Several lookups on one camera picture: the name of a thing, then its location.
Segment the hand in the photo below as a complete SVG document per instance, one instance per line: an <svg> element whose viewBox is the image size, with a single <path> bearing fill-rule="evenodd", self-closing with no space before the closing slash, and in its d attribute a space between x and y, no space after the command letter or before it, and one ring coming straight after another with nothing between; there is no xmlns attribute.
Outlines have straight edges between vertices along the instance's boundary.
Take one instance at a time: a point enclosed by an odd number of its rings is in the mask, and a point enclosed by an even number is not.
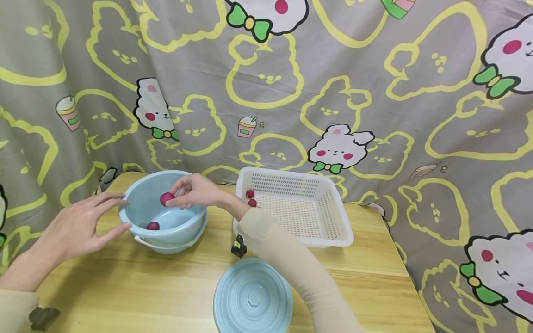
<svg viewBox="0 0 533 333"><path fill-rule="evenodd" d="M100 250L131 228L130 223L121 223L106 234L96 235L96 224L105 212L128 204L123 198L123 193L103 192L64 208L33 248L48 252L58 261L57 264Z"/></svg>
<svg viewBox="0 0 533 333"><path fill-rule="evenodd" d="M167 207L190 208L193 205L219 206L230 195L218 185L200 174L181 176L172 185L170 193L176 198L167 201Z"/></svg>
<svg viewBox="0 0 533 333"><path fill-rule="evenodd" d="M123 197L123 193L103 192L60 211L35 244L0 277L0 289L36 291L63 261L95 252L131 228L131 224L121 223L96 235L96 223L105 212L127 205Z"/></svg>

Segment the fabric backdrop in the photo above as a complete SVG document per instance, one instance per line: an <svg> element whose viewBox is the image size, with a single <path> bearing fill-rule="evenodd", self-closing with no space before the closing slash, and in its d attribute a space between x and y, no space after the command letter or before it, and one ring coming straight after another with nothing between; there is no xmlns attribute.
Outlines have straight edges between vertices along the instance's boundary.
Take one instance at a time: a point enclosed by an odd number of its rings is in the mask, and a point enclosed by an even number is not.
<svg viewBox="0 0 533 333"><path fill-rule="evenodd" d="M533 332L532 0L0 3L2 271L121 172L275 168L382 214L438 332Z"/></svg>

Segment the light blue lid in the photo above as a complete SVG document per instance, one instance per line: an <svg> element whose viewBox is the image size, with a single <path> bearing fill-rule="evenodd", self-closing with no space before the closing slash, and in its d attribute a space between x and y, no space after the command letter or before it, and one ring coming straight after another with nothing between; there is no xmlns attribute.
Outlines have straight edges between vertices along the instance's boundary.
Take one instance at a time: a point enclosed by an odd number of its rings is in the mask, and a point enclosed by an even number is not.
<svg viewBox="0 0 533 333"><path fill-rule="evenodd" d="M293 316L293 295L265 261L242 259L216 286L213 315L220 333L285 333Z"/></svg>

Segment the drink cup print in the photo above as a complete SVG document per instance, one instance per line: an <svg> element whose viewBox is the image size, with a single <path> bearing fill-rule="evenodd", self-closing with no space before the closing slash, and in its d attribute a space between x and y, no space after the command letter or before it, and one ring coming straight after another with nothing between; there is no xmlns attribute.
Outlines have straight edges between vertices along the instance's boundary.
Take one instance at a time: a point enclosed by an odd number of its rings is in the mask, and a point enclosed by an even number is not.
<svg viewBox="0 0 533 333"><path fill-rule="evenodd" d="M71 132L78 129L78 110L76 109L76 102L72 96L63 97L59 100L55 105L55 112L58 113L61 120L63 120Z"/></svg>
<svg viewBox="0 0 533 333"><path fill-rule="evenodd" d="M244 117L239 120L239 127L237 129L238 137L251 138L257 127L257 117Z"/></svg>
<svg viewBox="0 0 533 333"><path fill-rule="evenodd" d="M416 0L381 0L385 9L400 20L411 10Z"/></svg>
<svg viewBox="0 0 533 333"><path fill-rule="evenodd" d="M430 164L430 165L424 165L424 166L418 167L413 172L411 177L409 177L409 179L413 177L423 177L427 175L428 173L432 172L433 170L435 170L436 168L437 168L437 164Z"/></svg>

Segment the green bow tie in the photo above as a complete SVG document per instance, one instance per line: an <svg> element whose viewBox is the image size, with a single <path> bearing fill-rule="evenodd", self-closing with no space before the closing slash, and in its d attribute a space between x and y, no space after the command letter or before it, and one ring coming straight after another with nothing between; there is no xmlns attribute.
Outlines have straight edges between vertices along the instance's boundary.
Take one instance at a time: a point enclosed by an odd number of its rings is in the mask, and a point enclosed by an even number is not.
<svg viewBox="0 0 533 333"><path fill-rule="evenodd" d="M251 31L252 36L259 43L267 41L270 30L272 29L272 21L248 16L244 8L237 2L231 5L231 10L226 16L226 20L230 27L244 27L246 30Z"/></svg>
<svg viewBox="0 0 533 333"><path fill-rule="evenodd" d="M487 305L496 305L507 303L507 298L498 294L492 289L489 289L483 285L481 280L475 276L475 263L469 262L462 264L459 267L461 275L468 279L468 284L472 286L472 290L476 297Z"/></svg>
<svg viewBox="0 0 533 333"><path fill-rule="evenodd" d="M164 131L162 129L154 127L152 128L152 136L156 139L163 139L164 137L171 137L174 140L179 141L177 138L175 129L173 129L172 131Z"/></svg>
<svg viewBox="0 0 533 333"><path fill-rule="evenodd" d="M331 172L334 175L338 175L339 173L341 173L342 167L343 167L343 165L340 164L340 163L339 164L326 164L326 163L323 163L323 162L317 162L314 165L313 170L314 171L321 171L321 170L325 169L325 170L329 170L329 172Z"/></svg>
<svg viewBox="0 0 533 333"><path fill-rule="evenodd" d="M485 70L476 74L473 81L477 85L485 85L489 88L487 91L488 99L497 100L518 86L521 80L515 76L500 75L498 67L495 64L491 64Z"/></svg>
<svg viewBox="0 0 533 333"><path fill-rule="evenodd" d="M7 239L6 235L0 232L0 249L4 246L5 240Z"/></svg>

